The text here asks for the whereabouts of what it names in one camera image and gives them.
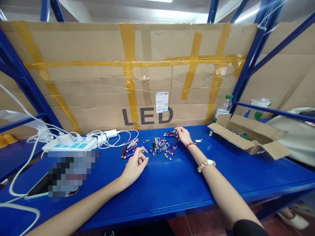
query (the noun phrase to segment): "blue tabletop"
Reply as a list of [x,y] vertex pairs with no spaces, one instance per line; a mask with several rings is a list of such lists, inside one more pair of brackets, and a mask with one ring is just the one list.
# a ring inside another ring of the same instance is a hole
[[[315,174],[286,158],[274,161],[266,154],[251,156],[217,135],[209,136],[207,126],[190,126],[187,129],[193,141],[203,139],[198,147],[209,159],[216,161],[218,170],[247,202],[315,188]],[[146,145],[151,147],[154,137],[162,137],[170,130],[139,131],[139,144],[150,139]],[[121,133],[121,136],[124,140],[129,135]],[[172,161],[162,154],[155,157],[149,155],[148,166],[138,180],[103,206],[81,229],[161,215],[171,218],[215,204],[191,154],[176,138],[168,139],[178,144]],[[48,197],[20,199],[15,203],[40,210],[37,226],[119,177],[127,162],[120,158],[122,150],[123,147],[100,150],[100,161],[95,170],[78,194],[72,197],[62,198],[56,203],[49,201]],[[28,192],[47,172],[47,166],[47,158],[44,158],[23,173],[16,181],[15,192]],[[13,199],[8,189],[7,186],[0,191],[1,202]],[[0,217],[0,234],[18,235],[32,223],[35,214],[0,208]]]
[[[33,158],[41,154],[44,145],[44,143],[37,144]],[[25,165],[33,147],[34,144],[18,141],[0,149],[0,183]]]

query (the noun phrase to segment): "smartphone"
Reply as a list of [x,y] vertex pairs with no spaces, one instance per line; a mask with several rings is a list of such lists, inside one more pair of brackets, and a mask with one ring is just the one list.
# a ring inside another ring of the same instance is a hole
[[[40,181],[37,182],[33,186],[33,188],[28,192],[28,195],[25,197],[25,199],[33,199],[43,196],[48,196],[48,186],[49,186],[49,176],[48,173],[46,173]],[[81,189],[82,185],[79,186],[75,191],[70,192],[66,197],[73,196],[78,193],[78,191]]]

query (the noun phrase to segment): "white bag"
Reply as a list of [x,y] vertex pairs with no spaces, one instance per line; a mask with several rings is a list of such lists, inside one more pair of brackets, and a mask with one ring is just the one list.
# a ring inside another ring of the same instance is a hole
[[[288,112],[299,114],[301,111],[311,111],[315,108],[295,108]],[[315,125],[311,122],[277,116],[266,124],[288,131],[278,140],[291,152],[292,159],[315,167]]]

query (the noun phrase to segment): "hand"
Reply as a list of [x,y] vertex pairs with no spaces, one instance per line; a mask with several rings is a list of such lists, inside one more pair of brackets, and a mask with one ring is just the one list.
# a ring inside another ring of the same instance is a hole
[[137,178],[139,178],[142,171],[148,164],[149,158],[145,157],[143,153],[140,153],[140,151],[147,152],[145,148],[138,147],[135,150],[134,155],[129,158],[128,163],[126,164],[126,168],[120,176],[120,179],[122,180],[126,188],[133,184],[137,180]]
[[175,130],[177,130],[178,132],[178,136],[180,141],[182,141],[182,143],[187,146],[189,143],[192,143],[193,141],[191,140],[190,134],[188,132],[188,130],[186,130],[183,127],[177,127],[175,128]]

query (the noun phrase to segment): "power strip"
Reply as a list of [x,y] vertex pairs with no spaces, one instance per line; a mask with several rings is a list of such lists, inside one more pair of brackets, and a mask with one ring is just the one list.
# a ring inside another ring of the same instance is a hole
[[63,145],[60,141],[56,141],[54,139],[53,142],[47,143],[42,147],[42,150],[45,152],[48,151],[92,151],[97,147],[97,138],[93,138],[91,141],[87,142],[84,137],[81,142],[75,141],[72,145]]

